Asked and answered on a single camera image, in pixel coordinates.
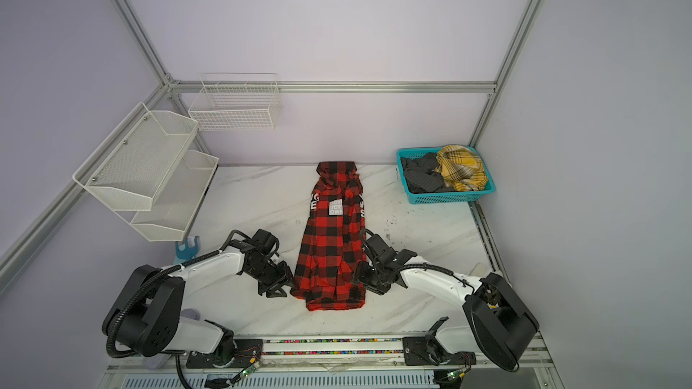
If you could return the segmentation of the red black plaid shirt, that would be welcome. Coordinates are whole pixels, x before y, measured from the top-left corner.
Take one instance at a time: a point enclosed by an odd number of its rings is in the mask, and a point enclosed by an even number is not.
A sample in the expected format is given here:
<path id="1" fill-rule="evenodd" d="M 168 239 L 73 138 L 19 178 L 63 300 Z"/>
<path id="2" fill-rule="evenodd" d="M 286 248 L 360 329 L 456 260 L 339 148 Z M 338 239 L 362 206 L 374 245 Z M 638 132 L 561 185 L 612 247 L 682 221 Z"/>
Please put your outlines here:
<path id="1" fill-rule="evenodd" d="M 360 309 L 366 288 L 356 271 L 366 259 L 363 186 L 353 161 L 326 161 L 316 172 L 291 295 L 310 312 Z"/>

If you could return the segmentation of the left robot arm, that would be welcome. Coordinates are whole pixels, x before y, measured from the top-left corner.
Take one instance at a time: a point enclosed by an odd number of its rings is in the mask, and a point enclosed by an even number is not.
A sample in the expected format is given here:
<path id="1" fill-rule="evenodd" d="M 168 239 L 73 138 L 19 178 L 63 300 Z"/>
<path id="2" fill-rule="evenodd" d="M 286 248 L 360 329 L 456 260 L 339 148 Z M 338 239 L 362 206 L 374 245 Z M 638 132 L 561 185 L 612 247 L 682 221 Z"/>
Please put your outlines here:
<path id="1" fill-rule="evenodd" d="M 279 239 L 265 230 L 252 236 L 233 230 L 223 245 L 194 259 L 165 267 L 136 268 L 104 318 L 106 353 L 110 358 L 169 355 L 176 362 L 178 381 L 190 386 L 182 357 L 201 357 L 210 367 L 236 367 L 235 376 L 219 382 L 230 388 L 261 365 L 263 343 L 251 340 L 240 346 L 225 326 L 183 313 L 185 300 L 227 278 L 248 275 L 267 298 L 286 296 L 293 275 L 279 255 Z"/>

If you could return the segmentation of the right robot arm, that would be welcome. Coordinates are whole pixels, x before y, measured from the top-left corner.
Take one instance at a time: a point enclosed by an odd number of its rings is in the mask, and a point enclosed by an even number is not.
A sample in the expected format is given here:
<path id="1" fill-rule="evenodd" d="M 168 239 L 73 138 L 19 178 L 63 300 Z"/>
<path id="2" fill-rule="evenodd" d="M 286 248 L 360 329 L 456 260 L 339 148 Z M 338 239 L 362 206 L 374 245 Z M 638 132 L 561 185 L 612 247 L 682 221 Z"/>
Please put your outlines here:
<path id="1" fill-rule="evenodd" d="M 368 229 L 360 232 L 366 260 L 355 279 L 371 293 L 385 295 L 392 286 L 414 289 L 463 313 L 467 324 L 443 325 L 439 318 L 423 336 L 403 340 L 405 363 L 434 367 L 476 364 L 480 351 L 492 364 L 516 372 L 540 324 L 516 291 L 498 273 L 474 277 L 434 265 L 412 250 L 397 251 Z"/>

